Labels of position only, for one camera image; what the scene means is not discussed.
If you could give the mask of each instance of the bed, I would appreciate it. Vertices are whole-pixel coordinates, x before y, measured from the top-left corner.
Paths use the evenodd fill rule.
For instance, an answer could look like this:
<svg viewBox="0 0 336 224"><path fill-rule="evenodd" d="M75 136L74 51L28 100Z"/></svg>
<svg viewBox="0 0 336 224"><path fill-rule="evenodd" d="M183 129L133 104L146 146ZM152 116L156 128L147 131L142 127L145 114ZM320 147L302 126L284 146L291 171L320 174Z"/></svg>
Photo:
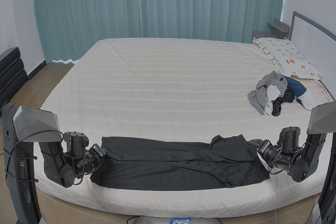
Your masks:
<svg viewBox="0 0 336 224"><path fill-rule="evenodd" d="M327 34L307 20L293 15L291 40L324 75L321 81L302 80L317 104L322 104L333 100L331 94L335 94L332 83L336 80L329 81L334 74L328 68L336 62L336 37L326 39ZM328 48L328 60L315 62L317 56L309 55L309 46L316 44L319 56L325 53L321 47ZM260 138L276 142L280 130L290 125L301 128L302 145L309 111L294 101L283 104L279 117L265 117L246 100L259 79L273 70L273 63L255 44L105 39L75 64L42 109L58 115L61 131L85 133L90 146L101 144L102 136L209 143L216 135L243 134L247 141ZM107 212L170 218L235 217L266 212L319 193L331 140L327 136L317 171L301 183L280 173L262 183L237 188L140 191L104 188L85 177L81 185L65 189L45 177L37 144L35 176L43 192Z"/></svg>

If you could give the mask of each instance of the headboard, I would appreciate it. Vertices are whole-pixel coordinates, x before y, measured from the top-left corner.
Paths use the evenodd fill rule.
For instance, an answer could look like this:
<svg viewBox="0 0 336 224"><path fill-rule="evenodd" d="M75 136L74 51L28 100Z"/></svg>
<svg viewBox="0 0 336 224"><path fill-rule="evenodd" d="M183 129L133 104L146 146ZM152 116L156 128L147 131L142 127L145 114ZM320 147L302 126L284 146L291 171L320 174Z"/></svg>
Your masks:
<svg viewBox="0 0 336 224"><path fill-rule="evenodd" d="M294 11L289 40L321 73L320 81L335 100L336 35Z"/></svg>

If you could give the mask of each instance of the pile of clothes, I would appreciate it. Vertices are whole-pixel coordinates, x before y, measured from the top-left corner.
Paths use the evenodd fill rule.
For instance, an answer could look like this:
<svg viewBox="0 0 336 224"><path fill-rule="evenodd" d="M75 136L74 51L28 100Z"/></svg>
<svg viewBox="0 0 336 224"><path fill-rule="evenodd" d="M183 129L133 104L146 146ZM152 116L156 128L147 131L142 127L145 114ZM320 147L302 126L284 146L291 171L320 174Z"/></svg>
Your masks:
<svg viewBox="0 0 336 224"><path fill-rule="evenodd" d="M282 103L292 103L296 99L305 109L311 111L315 107L314 98L299 81L283 76L276 71L259 80L255 90L249 92L247 100L267 117L279 116Z"/></svg>

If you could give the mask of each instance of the fitted sheet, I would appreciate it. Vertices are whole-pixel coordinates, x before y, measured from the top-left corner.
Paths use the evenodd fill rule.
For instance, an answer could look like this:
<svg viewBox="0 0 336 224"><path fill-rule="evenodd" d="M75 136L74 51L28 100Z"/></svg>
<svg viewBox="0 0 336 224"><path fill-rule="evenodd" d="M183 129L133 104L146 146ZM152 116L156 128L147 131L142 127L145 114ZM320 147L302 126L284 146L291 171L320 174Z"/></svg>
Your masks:
<svg viewBox="0 0 336 224"><path fill-rule="evenodd" d="M255 44L170 38L98 41L55 87L42 109L58 115L61 131L103 136L210 143L243 134L270 139L299 126L306 138L310 112L284 103L279 117L261 115L247 100L276 68ZM331 101L319 81L302 80L317 104ZM259 184L193 191L112 189L92 183L63 188L48 180L36 143L35 176L43 192L107 212L157 217L234 217L266 212L321 191L330 156L327 136L317 171L301 183L285 172Z"/></svg>

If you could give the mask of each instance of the floral pillow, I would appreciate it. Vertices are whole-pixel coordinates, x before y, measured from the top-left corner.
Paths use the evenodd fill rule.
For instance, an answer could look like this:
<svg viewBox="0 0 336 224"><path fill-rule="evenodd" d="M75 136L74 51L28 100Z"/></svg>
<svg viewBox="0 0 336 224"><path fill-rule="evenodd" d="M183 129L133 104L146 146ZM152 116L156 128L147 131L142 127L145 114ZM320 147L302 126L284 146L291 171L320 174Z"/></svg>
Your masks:
<svg viewBox="0 0 336 224"><path fill-rule="evenodd" d="M267 54L282 75L316 80L322 77L289 39L263 37L253 42Z"/></svg>

